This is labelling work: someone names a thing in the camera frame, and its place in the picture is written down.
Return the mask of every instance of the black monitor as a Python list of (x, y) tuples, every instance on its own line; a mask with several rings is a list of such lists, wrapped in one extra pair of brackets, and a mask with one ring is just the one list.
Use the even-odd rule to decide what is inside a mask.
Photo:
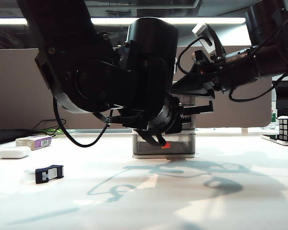
[(288, 116), (288, 80), (283, 80), (276, 87), (277, 116)]

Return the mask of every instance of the black plastic clip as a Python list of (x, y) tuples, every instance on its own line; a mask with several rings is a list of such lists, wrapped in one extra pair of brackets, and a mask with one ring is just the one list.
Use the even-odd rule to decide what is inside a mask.
[(63, 177), (63, 165), (51, 165), (35, 170), (35, 181), (37, 184), (47, 183), (51, 179)]

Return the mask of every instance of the gray partition wall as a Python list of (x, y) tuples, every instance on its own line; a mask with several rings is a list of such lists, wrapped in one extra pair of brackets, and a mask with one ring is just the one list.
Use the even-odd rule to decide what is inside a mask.
[[(183, 57), (182, 66), (192, 66), (192, 47)], [(242, 47), (226, 47), (228, 52)], [(32, 128), (43, 119), (54, 118), (52, 95), (47, 89), (34, 62), (37, 49), (0, 50), (0, 129)], [(174, 80), (181, 78), (181, 72)], [(243, 86), (235, 92), (235, 97), (253, 97), (271, 86), (271, 79), (263, 79)], [(271, 116), (271, 94), (247, 103), (234, 103), (227, 95), (216, 94), (215, 112), (196, 116), (197, 127), (260, 127), (266, 126)], [(208, 103), (196, 99), (198, 105)], [(104, 126), (91, 114), (75, 115), (64, 109), (59, 110), (67, 120), (67, 128), (102, 128)]]

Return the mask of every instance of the transparent box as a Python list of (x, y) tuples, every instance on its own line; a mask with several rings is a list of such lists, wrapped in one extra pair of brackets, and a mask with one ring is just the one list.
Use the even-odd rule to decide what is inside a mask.
[[(195, 106), (194, 96), (175, 95), (184, 107)], [(164, 147), (152, 146), (136, 131), (132, 131), (133, 157), (138, 159), (151, 158), (193, 158), (195, 156), (195, 123), (194, 115), (191, 122), (182, 124), (182, 132), (162, 135), (167, 144)]]

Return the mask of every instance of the ceiling light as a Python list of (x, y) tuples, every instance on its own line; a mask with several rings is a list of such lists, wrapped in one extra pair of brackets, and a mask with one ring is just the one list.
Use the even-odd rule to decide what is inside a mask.
[(0, 18), (0, 25), (26, 25), (25, 18)]
[[(245, 18), (160, 18), (161, 20), (171, 24), (242, 24)], [(129, 25), (137, 18), (92, 18), (91, 21), (95, 25)], [(0, 18), (0, 25), (4, 24), (27, 24), (25, 18)]]

